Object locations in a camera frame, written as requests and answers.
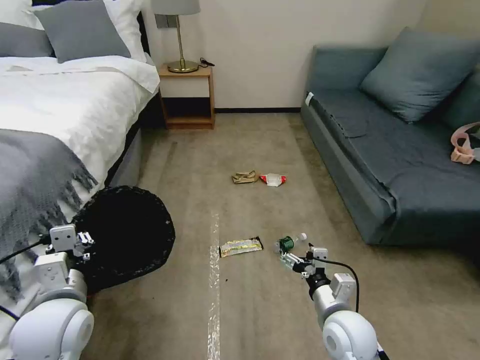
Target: black trash bin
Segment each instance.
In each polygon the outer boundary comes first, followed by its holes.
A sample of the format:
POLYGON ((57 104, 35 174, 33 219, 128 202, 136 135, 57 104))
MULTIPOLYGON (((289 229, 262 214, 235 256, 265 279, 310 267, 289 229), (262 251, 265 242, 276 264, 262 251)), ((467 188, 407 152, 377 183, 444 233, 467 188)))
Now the black trash bin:
POLYGON ((91 259, 74 266, 85 276, 89 294, 160 268, 175 241, 174 224, 164 203, 133 186, 99 191, 72 223, 95 240, 91 259))

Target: pink bag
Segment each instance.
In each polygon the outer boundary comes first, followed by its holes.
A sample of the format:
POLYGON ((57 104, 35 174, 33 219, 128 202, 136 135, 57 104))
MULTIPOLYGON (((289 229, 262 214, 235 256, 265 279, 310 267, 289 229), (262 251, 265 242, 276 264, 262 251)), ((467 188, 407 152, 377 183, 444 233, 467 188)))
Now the pink bag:
POLYGON ((450 157, 453 162, 470 165, 472 161, 475 160, 476 154, 474 150, 476 149, 472 149, 472 146, 470 145, 470 137, 467 134, 467 130, 476 126, 480 126, 480 122, 464 125, 457 129, 451 136, 451 143, 455 147, 450 157), (465 139, 462 146, 459 145, 460 139, 465 139))

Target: table lamp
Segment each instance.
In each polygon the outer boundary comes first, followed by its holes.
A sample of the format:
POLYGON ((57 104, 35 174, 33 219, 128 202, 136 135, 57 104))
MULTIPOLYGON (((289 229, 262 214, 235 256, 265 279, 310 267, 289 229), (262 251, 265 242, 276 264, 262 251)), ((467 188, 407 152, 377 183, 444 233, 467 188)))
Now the table lamp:
POLYGON ((180 61, 168 63, 168 71, 172 73, 193 73, 197 71, 199 69, 199 64, 194 61, 185 61, 184 59, 179 15, 192 15, 199 13, 199 0, 151 0, 151 5, 153 12, 157 15, 175 15, 178 47, 180 48, 180 61))

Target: baseboard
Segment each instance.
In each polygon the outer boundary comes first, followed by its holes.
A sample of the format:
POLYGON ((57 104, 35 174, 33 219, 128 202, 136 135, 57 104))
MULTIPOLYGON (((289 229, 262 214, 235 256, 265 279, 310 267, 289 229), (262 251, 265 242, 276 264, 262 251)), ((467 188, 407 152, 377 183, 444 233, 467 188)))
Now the baseboard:
POLYGON ((216 107, 217 114, 275 114, 299 113, 299 107, 216 107))

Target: red and white wrapper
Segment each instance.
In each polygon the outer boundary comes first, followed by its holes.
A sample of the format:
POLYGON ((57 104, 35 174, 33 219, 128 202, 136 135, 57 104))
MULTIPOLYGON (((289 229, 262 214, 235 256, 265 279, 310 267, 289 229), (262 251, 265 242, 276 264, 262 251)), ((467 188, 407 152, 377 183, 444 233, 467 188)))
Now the red and white wrapper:
POLYGON ((260 175, 260 179, 268 186, 279 187, 287 181, 287 177, 278 174, 260 175))

